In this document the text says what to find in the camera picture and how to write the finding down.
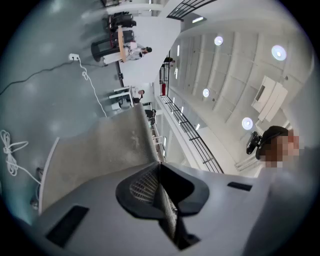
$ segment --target white shirt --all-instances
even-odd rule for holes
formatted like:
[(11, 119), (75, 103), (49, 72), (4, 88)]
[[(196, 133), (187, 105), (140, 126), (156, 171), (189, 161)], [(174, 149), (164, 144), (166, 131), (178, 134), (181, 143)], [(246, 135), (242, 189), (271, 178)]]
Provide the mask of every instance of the white shirt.
[(132, 97), (133, 98), (138, 98), (140, 99), (141, 98), (141, 95), (138, 93), (139, 92), (139, 89), (135, 86), (132, 86), (131, 87), (131, 91), (132, 91)]
[(136, 45), (137, 45), (136, 48), (131, 49), (129, 42), (126, 42), (124, 44), (124, 47), (128, 49), (127, 51), (125, 51), (125, 55), (126, 55), (125, 58), (127, 61), (139, 60), (145, 55), (144, 53), (142, 53), (142, 49), (144, 49), (145, 47), (143, 47), (141, 44), (138, 44), (138, 43)]

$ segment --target power cord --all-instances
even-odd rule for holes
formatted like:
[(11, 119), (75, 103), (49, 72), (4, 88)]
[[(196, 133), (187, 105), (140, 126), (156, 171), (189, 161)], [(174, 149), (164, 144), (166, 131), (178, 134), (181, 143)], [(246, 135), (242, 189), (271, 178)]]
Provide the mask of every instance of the power cord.
[[(22, 169), (24, 170), (32, 179), (34, 179), (35, 182), (37, 182), (38, 184), (41, 185), (41, 182), (39, 180), (37, 180), (35, 177), (32, 176), (32, 174), (30, 172), (28, 172), (27, 169), (17, 165), (17, 160), (13, 157), (12, 153), (23, 149), (24, 147), (26, 147), (29, 142), (28, 141), (21, 141), (21, 142), (16, 142), (16, 143), (12, 143), (10, 144), (10, 134), (9, 132), (5, 131), (5, 130), (1, 130), (0, 131), (0, 136), (2, 139), (2, 142), (4, 144), (3, 147), (3, 152), (6, 154), (6, 168), (8, 170), (8, 172), (12, 175), (12, 176), (17, 176), (18, 173), (18, 169)], [(18, 146), (21, 145), (20, 147), (17, 147), (16, 149), (12, 149), (13, 146)]]
[(92, 88), (93, 88), (94, 95), (95, 95), (95, 97), (96, 97), (96, 100), (98, 101), (98, 103), (99, 103), (99, 105), (100, 105), (100, 107), (101, 107), (101, 109), (102, 109), (105, 117), (107, 117), (107, 114), (106, 114), (104, 108), (102, 107), (102, 105), (101, 105), (98, 97), (97, 97), (96, 89), (95, 89), (95, 87), (94, 87), (93, 84), (92, 84), (91, 78), (90, 78), (90, 77), (88, 76), (88, 74), (87, 74), (87, 69), (81, 65), (80, 57), (78, 57), (78, 59), (79, 59), (79, 63), (80, 63), (80, 68), (84, 69), (84, 71), (82, 72), (82, 76), (84, 77), (84, 79), (85, 79), (86, 81), (88, 81), (88, 80), (90, 81), (90, 84), (91, 84), (91, 86), (92, 86)]
[[(54, 66), (54, 67), (52, 67), (52, 68), (45, 68), (45, 69), (42, 69), (42, 70), (40, 70), (40, 71), (38, 71), (38, 72), (36, 72), (36, 73), (33, 73), (33, 74), (31, 74), (28, 78), (26, 78), (26, 79), (24, 79), (24, 80), (19, 80), (19, 81), (11, 82), (11, 83), (9, 83), (9, 84), (0, 92), (0, 96), (8, 89), (11, 85), (19, 84), (19, 83), (24, 83), (24, 82), (28, 81), (30, 78), (32, 78), (33, 76), (38, 75), (38, 74), (40, 74), (40, 73), (42, 73), (42, 72), (46, 72), (46, 71), (47, 71), (47, 72), (50, 72), (50, 71), (53, 71), (53, 70), (55, 70), (55, 69), (61, 68), (61, 67), (65, 66), (65, 65), (70, 65), (70, 64), (72, 64), (72, 63), (73, 63), (73, 61), (64, 62), (64, 63), (62, 63), (62, 64), (60, 64), (60, 65), (57, 65), (57, 66)], [(107, 66), (107, 65), (104, 65), (104, 66), (94, 65), (94, 64), (89, 64), (89, 63), (83, 63), (83, 65), (84, 65), (84, 66), (99, 67), (99, 68), (104, 68), (104, 67)]]

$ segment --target white cable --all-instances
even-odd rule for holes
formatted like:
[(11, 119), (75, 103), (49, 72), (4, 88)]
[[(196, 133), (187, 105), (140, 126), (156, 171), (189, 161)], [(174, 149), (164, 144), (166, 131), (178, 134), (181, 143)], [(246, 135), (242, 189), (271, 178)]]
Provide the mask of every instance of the white cable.
[(90, 77), (89, 77), (88, 74), (87, 74), (87, 69), (81, 65), (80, 57), (79, 57), (79, 63), (80, 63), (80, 67), (81, 67), (82, 69), (84, 69), (84, 71), (82, 72), (82, 76), (84, 77), (84, 79), (85, 79), (86, 81), (88, 81), (88, 80), (90, 81), (90, 84), (91, 84), (91, 86), (92, 86), (92, 88), (93, 88), (93, 91), (94, 91), (94, 95), (95, 95), (95, 97), (96, 97), (96, 100), (98, 101), (99, 105), (101, 106), (101, 109), (102, 109), (105, 117), (107, 117), (107, 114), (106, 114), (104, 108), (102, 107), (101, 103), (99, 102), (99, 99), (98, 99), (98, 97), (97, 97), (96, 90), (95, 90), (95, 88), (94, 88), (94, 86), (93, 86), (93, 84), (92, 84), (92, 81), (91, 81)]
[[(5, 161), (6, 161), (6, 167), (7, 167), (7, 170), (9, 171), (9, 173), (12, 176), (17, 176), (18, 169), (20, 168), (20, 169), (24, 170), (28, 175), (30, 175), (30, 177), (32, 179), (34, 179), (34, 181), (36, 181), (37, 183), (39, 183), (41, 185), (41, 182), (38, 181), (35, 177), (33, 177), (30, 172), (28, 172), (25, 168), (17, 165), (17, 161), (12, 155), (13, 152), (21, 150), (25, 146), (27, 146), (29, 144), (29, 142), (28, 141), (21, 141), (21, 142), (16, 142), (16, 143), (10, 144), (10, 134), (9, 134), (9, 132), (7, 132), (5, 130), (1, 130), (0, 136), (1, 136), (2, 142), (4, 144), (3, 152), (6, 154)], [(12, 147), (17, 146), (17, 145), (22, 145), (22, 146), (12, 150)]]

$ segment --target electrical outlet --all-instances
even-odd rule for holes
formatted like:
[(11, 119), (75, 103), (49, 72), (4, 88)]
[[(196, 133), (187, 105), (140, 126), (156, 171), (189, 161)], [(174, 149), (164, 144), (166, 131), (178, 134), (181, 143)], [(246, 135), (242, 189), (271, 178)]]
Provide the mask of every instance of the electrical outlet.
[(69, 54), (69, 60), (70, 60), (70, 61), (79, 61), (79, 60), (80, 60), (80, 57), (79, 57), (78, 54), (70, 53), (70, 54)]

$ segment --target white table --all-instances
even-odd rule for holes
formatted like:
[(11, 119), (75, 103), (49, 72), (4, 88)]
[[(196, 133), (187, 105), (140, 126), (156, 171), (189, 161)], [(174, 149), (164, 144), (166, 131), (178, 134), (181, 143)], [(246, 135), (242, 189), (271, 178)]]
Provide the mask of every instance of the white table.
[(115, 92), (115, 93), (120, 92), (120, 93), (116, 93), (114, 95), (109, 96), (109, 99), (115, 99), (115, 98), (118, 98), (121, 96), (129, 95), (131, 107), (133, 107), (135, 105), (134, 101), (133, 101), (133, 96), (132, 96), (132, 86), (125, 86), (122, 88), (114, 89), (113, 92)]

